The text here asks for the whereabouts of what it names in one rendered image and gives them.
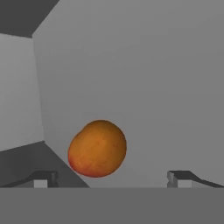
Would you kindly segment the orange mango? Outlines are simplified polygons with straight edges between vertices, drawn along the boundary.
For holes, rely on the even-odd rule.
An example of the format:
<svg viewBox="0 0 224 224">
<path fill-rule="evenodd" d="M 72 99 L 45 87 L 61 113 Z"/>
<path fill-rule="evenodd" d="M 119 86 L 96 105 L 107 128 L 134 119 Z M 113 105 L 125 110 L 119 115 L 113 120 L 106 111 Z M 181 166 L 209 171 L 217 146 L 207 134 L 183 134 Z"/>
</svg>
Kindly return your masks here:
<svg viewBox="0 0 224 224">
<path fill-rule="evenodd" d="M 68 163 L 74 171 L 90 178 L 106 177 L 122 164 L 127 152 L 123 132 L 112 122 L 87 124 L 68 148 Z"/>
</svg>

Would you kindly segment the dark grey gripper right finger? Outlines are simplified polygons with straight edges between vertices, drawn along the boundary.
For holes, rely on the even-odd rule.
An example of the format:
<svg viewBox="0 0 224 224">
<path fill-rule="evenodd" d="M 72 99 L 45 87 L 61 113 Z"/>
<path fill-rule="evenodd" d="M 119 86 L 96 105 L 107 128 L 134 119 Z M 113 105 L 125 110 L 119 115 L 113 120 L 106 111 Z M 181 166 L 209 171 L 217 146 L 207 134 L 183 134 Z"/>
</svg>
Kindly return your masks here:
<svg viewBox="0 0 224 224">
<path fill-rule="evenodd" d="M 191 171 L 168 171 L 168 188 L 224 188 L 219 185 L 199 178 Z"/>
</svg>

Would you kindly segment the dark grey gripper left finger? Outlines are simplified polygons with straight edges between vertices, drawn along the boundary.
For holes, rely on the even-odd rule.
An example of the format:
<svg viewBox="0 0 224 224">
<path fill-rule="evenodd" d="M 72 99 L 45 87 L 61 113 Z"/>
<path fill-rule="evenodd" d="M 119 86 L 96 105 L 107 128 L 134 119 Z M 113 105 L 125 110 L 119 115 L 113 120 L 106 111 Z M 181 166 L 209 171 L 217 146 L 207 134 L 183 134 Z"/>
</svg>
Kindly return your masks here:
<svg viewBox="0 0 224 224">
<path fill-rule="evenodd" d="M 35 171 L 26 178 L 1 185 L 2 188 L 53 188 L 57 186 L 57 171 Z"/>
</svg>

